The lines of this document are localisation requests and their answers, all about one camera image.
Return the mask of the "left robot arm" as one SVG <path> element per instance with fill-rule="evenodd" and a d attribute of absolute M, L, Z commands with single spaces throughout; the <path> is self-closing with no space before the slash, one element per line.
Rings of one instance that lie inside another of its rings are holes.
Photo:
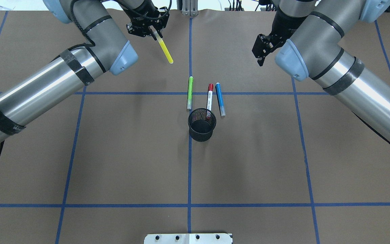
<path fill-rule="evenodd" d="M 96 78 L 118 75 L 138 55 L 100 0 L 45 0 L 62 23 L 73 22 L 87 43 L 45 65 L 20 84 L 0 94 L 0 147 L 12 135 Z"/>

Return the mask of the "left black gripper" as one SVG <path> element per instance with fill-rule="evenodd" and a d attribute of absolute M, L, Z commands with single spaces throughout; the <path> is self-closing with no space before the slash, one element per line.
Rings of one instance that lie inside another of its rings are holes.
<path fill-rule="evenodd" d="M 148 23 L 159 17 L 159 11 L 151 0 L 124 0 L 124 12 L 131 21 Z M 154 40 L 163 40 L 163 35 L 160 30 L 154 26 L 150 26 L 151 36 Z"/>

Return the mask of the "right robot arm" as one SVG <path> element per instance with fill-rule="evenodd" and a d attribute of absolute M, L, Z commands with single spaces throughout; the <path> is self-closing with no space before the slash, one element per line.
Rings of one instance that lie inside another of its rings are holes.
<path fill-rule="evenodd" d="M 258 65 L 275 50 L 293 79 L 314 80 L 390 145 L 390 87 L 339 41 L 358 22 L 374 22 L 390 0 L 266 0 L 276 15 L 269 35 L 256 37 Z"/>

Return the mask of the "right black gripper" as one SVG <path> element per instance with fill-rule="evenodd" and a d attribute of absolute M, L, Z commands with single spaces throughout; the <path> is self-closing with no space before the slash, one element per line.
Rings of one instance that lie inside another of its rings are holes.
<path fill-rule="evenodd" d="M 263 66 L 266 57 L 279 48 L 282 42 L 289 39 L 305 19 L 306 16 L 291 17 L 281 10 L 276 11 L 271 33 L 258 34 L 252 48 L 252 53 L 260 67 Z"/>

